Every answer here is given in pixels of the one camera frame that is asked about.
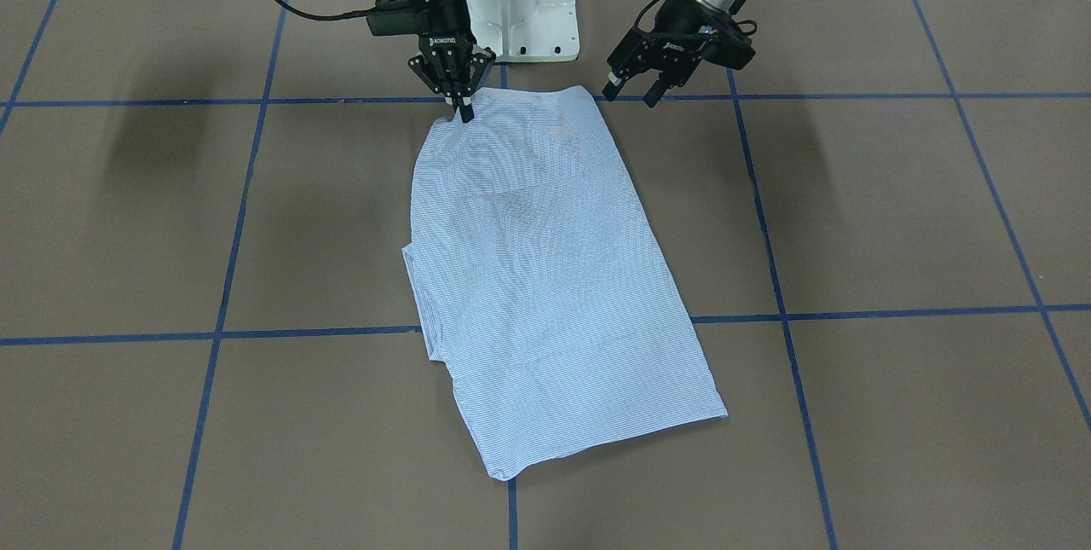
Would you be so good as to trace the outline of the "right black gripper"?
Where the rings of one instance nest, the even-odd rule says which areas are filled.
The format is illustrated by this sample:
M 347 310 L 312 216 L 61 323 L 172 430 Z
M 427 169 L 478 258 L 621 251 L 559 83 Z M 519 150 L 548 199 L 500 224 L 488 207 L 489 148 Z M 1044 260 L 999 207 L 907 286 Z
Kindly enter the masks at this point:
M 460 108 L 463 123 L 473 120 L 473 95 L 494 68 L 496 53 L 487 46 L 475 49 L 467 0 L 377 0 L 367 15 L 367 26 L 375 37 L 416 36 L 422 41 L 422 53 L 449 55 L 465 65 L 459 82 L 459 74 L 449 71 L 442 58 L 416 55 L 407 61 L 425 88 L 455 110 Z

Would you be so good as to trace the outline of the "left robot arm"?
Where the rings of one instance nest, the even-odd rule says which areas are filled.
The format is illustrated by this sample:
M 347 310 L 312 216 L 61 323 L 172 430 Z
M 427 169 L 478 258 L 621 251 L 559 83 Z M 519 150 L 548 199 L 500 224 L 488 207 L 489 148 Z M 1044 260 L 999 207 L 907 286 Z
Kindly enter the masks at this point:
M 670 89 L 681 88 L 698 65 L 741 71 L 756 51 L 755 22 L 736 15 L 747 0 L 652 0 L 639 11 L 631 28 L 607 59 L 603 87 L 607 101 L 618 99 L 625 84 L 647 72 L 657 72 L 643 101 L 655 107 Z

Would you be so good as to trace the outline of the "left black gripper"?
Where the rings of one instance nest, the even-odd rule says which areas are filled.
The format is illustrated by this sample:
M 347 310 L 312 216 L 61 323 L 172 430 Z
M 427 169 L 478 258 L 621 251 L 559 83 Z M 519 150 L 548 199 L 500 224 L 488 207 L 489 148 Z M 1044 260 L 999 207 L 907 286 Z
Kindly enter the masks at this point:
M 751 38 L 755 31 L 742 29 L 729 11 L 710 9 L 699 0 L 652 0 L 607 58 L 603 99 L 616 100 L 625 81 L 656 71 L 660 77 L 644 95 L 644 104 L 654 108 L 673 88 L 670 81 L 690 80 L 698 64 L 740 71 L 755 56 Z

